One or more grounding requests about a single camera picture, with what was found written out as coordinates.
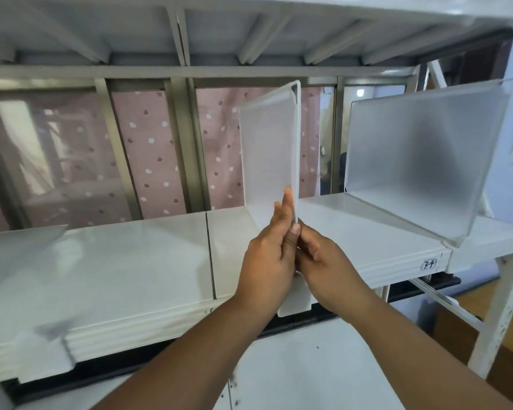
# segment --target person's left hand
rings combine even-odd
[[[295,272],[300,225],[293,223],[293,191],[274,203],[270,224],[249,243],[234,298],[272,317],[283,303]]]

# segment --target person's left arm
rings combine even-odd
[[[300,225],[286,189],[270,225],[249,243],[234,296],[93,410],[212,409],[247,347],[287,296]]]

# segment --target forearm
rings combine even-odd
[[[406,410],[513,409],[485,380],[378,297],[350,322]]]
[[[231,298],[94,410],[211,409],[243,352],[272,316]]]

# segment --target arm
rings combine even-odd
[[[211,409],[238,360],[287,296],[298,224],[293,198],[274,205],[270,225],[249,243],[233,297],[187,331],[93,410]]]
[[[335,242],[302,224],[298,270],[315,298],[352,324],[406,410],[513,409],[513,404],[383,302]]]

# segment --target white wall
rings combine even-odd
[[[509,56],[505,79],[513,79],[513,47]],[[492,166],[486,181],[486,192],[494,216],[499,220],[513,223],[513,165],[508,164],[513,147],[513,94],[507,107],[506,116],[500,132]],[[478,263],[470,270],[458,273],[462,283],[442,290],[446,295],[456,295],[498,275],[494,261]],[[430,331],[433,328],[437,303],[427,295],[420,295],[392,304],[421,328]]]

